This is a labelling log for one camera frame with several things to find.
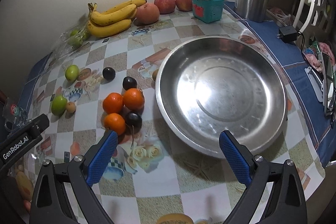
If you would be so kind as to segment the red apple middle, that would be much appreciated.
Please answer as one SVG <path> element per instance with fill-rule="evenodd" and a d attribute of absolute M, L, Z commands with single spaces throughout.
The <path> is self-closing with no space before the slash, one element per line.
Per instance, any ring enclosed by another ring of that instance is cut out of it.
<path fill-rule="evenodd" d="M 154 0 L 160 14 L 171 14 L 175 10 L 175 0 Z"/>

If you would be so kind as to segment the small brown longan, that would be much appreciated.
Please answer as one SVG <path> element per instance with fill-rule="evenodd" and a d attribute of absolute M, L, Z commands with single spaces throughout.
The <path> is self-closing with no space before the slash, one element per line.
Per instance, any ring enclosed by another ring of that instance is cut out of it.
<path fill-rule="evenodd" d="M 153 74 L 152 74 L 152 79 L 153 79 L 153 81 L 156 81 L 158 71 L 159 71 L 159 69 L 156 69 L 156 70 L 153 72 Z"/>
<path fill-rule="evenodd" d="M 70 114 L 73 114 L 76 111 L 76 105 L 74 102 L 68 102 L 66 104 L 66 111 Z"/>

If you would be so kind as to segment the banana bottom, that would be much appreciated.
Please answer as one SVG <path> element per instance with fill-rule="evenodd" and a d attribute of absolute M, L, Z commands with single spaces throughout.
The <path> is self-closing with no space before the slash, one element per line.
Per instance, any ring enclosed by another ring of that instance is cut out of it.
<path fill-rule="evenodd" d="M 102 27 L 93 24 L 89 20 L 87 28 L 91 35 L 96 36 L 97 38 L 107 38 L 127 30 L 131 26 L 131 23 L 132 21 L 130 19 L 124 19 L 117 23 Z"/>

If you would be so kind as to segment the green jujube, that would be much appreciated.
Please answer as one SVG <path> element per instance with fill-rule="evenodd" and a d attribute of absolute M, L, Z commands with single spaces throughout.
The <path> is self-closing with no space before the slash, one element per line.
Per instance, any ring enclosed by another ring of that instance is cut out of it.
<path fill-rule="evenodd" d="M 67 81 L 74 82 L 79 75 L 79 67 L 77 65 L 70 65 L 65 72 Z"/>
<path fill-rule="evenodd" d="M 52 114 L 54 114 L 55 116 L 61 116 L 66 110 L 67 103 L 68 103 L 67 98 L 65 98 L 64 96 L 62 95 L 56 96 L 53 99 L 51 105 Z"/>

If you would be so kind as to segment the red apple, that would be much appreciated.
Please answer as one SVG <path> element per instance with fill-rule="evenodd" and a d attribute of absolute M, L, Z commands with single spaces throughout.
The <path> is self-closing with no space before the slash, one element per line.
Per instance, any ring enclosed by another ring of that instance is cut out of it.
<path fill-rule="evenodd" d="M 171 14 L 175 10 L 175 0 L 154 0 L 160 14 Z"/>
<path fill-rule="evenodd" d="M 189 12 L 193 10 L 193 0 L 175 0 L 175 4 L 180 11 Z"/>
<path fill-rule="evenodd" d="M 140 24 L 152 24 L 159 20 L 159 8 L 153 3 L 146 3 L 137 9 L 137 20 Z"/>

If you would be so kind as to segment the checkered vinyl tablecloth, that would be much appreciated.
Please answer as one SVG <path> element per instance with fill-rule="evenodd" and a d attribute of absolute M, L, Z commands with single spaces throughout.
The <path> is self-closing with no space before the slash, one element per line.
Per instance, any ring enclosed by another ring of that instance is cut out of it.
<path fill-rule="evenodd" d="M 23 94 L 29 116 L 46 114 L 50 126 L 15 171 L 25 200 L 31 200 L 42 161 L 65 162 L 85 153 L 104 133 L 102 102 L 122 92 L 122 81 L 136 79 L 145 97 L 142 128 L 124 137 L 93 191 L 115 223 L 155 223 L 169 213 L 183 213 L 194 221 L 220 223 L 244 191 L 225 160 L 202 155 L 184 144 L 164 121 L 155 99 L 153 72 L 176 46 L 202 35 L 225 36 L 265 55 L 281 76 L 288 94 L 287 127 L 264 156 L 271 161 L 292 159 L 307 197 L 308 221 L 315 222 L 333 205 L 335 167 L 327 166 L 335 150 L 335 129 L 325 118 L 305 73 L 299 49 L 283 43 L 272 21 L 255 23 L 236 16 L 226 5 L 219 22 L 205 24 L 191 13 L 163 15 L 147 27 L 133 26 L 117 36 L 92 39 L 79 51 L 61 59 L 46 57 L 32 69 Z M 79 67 L 74 82 L 66 69 Z M 116 71 L 113 81 L 102 76 L 105 67 Z M 51 112 L 62 95 L 74 102 L 73 114 Z"/>

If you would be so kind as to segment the clear plastic fruit container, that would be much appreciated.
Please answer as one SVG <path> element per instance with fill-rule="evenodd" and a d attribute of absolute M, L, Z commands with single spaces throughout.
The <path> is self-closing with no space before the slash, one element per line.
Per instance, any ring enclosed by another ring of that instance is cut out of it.
<path fill-rule="evenodd" d="M 63 32 L 56 41 L 52 54 L 56 58 L 60 58 L 78 50 L 91 36 L 87 25 L 88 19 L 84 19 L 82 22 Z"/>

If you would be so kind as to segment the banana top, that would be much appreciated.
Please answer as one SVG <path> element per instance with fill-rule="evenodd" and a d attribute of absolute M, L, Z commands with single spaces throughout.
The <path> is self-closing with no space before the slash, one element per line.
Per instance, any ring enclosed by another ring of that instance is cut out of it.
<path fill-rule="evenodd" d="M 142 6 L 146 3 L 147 3 L 147 0 L 128 0 L 126 2 L 120 3 L 120 4 L 110 8 L 109 10 L 106 10 L 106 11 L 102 12 L 102 14 L 104 14 L 104 15 L 105 14 L 110 14 L 112 12 L 118 11 L 118 10 L 128 6 L 128 5 L 131 5 L 131 4 L 135 4 L 136 7 L 140 7 L 140 6 Z"/>

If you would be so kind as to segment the banana middle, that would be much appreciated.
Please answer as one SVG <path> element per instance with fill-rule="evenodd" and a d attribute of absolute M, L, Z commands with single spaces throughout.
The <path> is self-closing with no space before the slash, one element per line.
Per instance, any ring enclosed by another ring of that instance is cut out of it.
<path fill-rule="evenodd" d="M 97 4 L 88 3 L 88 9 L 90 12 L 90 20 L 99 26 L 108 26 L 117 23 L 121 20 L 128 19 L 136 10 L 135 4 L 127 5 L 126 7 L 119 9 L 109 14 L 102 14 L 97 9 Z"/>

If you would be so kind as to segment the banana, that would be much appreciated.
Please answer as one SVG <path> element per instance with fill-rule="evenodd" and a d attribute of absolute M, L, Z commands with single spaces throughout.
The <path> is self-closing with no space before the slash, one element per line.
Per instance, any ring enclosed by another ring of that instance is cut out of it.
<path fill-rule="evenodd" d="M 127 30 L 131 26 L 131 23 L 132 21 L 130 19 L 124 19 L 117 23 L 102 27 L 93 24 L 89 20 L 87 28 L 91 35 L 96 36 L 97 38 L 107 38 Z"/>
<path fill-rule="evenodd" d="M 136 7 L 140 7 L 140 6 L 142 6 L 146 3 L 147 3 L 147 0 L 128 0 L 126 2 L 120 3 L 120 4 L 110 8 L 109 10 L 106 10 L 106 11 L 102 12 L 102 14 L 104 14 L 104 15 L 105 14 L 110 14 L 112 12 L 118 11 L 118 10 L 128 6 L 128 5 L 131 5 L 131 4 L 135 4 Z"/>
<path fill-rule="evenodd" d="M 136 10 L 135 4 L 127 5 L 126 7 L 119 9 L 109 14 L 102 14 L 97 9 L 97 4 L 88 3 L 88 9 L 90 12 L 90 20 L 99 26 L 108 26 L 117 23 L 121 20 L 128 19 Z"/>

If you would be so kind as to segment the red apple left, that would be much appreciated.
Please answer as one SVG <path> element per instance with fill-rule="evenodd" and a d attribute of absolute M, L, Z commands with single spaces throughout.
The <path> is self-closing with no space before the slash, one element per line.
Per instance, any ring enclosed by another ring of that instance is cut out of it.
<path fill-rule="evenodd" d="M 152 24 L 159 20 L 159 8 L 153 3 L 146 3 L 137 9 L 137 20 L 140 24 Z"/>

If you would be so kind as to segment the large steel bowl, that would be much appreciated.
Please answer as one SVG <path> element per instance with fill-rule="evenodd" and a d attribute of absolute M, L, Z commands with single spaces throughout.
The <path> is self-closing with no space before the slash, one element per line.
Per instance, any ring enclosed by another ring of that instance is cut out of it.
<path fill-rule="evenodd" d="M 253 154 L 284 131 L 287 96 L 270 60 L 235 39 L 202 36 L 175 47 L 155 81 L 159 111 L 172 132 L 194 150 L 223 158 L 228 130 Z"/>

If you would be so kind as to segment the clear plastic bag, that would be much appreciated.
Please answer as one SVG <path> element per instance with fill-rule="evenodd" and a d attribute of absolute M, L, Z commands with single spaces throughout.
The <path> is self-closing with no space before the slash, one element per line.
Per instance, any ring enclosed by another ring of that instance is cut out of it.
<path fill-rule="evenodd" d="M 18 106 L 12 99 L 7 98 L 2 116 L 5 119 L 5 129 L 8 132 L 14 132 L 25 125 L 27 111 L 21 106 Z"/>

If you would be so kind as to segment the black power adapter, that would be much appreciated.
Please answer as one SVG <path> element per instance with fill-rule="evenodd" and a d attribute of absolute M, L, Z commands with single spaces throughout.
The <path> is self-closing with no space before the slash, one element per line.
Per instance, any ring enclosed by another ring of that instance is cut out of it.
<path fill-rule="evenodd" d="M 284 26 L 278 29 L 277 38 L 284 43 L 292 43 L 297 40 L 298 31 L 293 26 Z"/>

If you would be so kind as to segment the orange tangerine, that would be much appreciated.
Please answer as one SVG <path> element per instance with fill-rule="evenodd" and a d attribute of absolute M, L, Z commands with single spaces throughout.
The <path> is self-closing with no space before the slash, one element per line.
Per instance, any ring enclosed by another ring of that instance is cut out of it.
<path fill-rule="evenodd" d="M 103 110 L 107 114 L 120 113 L 123 106 L 123 96 L 119 93 L 110 93 L 102 102 Z"/>
<path fill-rule="evenodd" d="M 122 135 L 126 130 L 126 123 L 120 114 L 111 113 L 104 118 L 104 127 Z"/>
<path fill-rule="evenodd" d="M 123 103 L 131 111 L 141 110 L 145 104 L 142 90 L 130 88 L 123 94 Z"/>

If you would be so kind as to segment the dark plum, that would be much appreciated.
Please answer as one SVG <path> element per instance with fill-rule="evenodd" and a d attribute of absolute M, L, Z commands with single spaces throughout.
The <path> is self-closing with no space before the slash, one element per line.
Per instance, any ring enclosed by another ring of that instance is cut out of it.
<path fill-rule="evenodd" d="M 125 123 L 129 127 L 140 128 L 142 126 L 142 117 L 138 113 L 130 111 L 125 116 Z"/>
<path fill-rule="evenodd" d="M 116 71 L 111 67 L 105 67 L 102 71 L 102 76 L 106 81 L 113 81 L 116 77 Z"/>
<path fill-rule="evenodd" d="M 122 87 L 123 87 L 124 90 L 137 88 L 137 81 L 133 77 L 127 76 L 123 79 Z"/>

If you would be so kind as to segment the teal toy box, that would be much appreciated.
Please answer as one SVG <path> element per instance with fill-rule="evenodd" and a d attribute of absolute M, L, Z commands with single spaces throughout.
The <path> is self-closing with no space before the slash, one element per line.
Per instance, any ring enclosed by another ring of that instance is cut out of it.
<path fill-rule="evenodd" d="M 205 23 L 221 20 L 225 0 L 192 0 L 193 15 Z"/>

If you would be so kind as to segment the red apple right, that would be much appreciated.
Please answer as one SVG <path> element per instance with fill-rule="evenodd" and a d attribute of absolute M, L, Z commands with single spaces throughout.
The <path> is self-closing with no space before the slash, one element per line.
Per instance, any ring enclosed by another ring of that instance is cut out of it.
<path fill-rule="evenodd" d="M 175 4 L 180 11 L 189 12 L 193 10 L 193 0 L 175 0 Z"/>

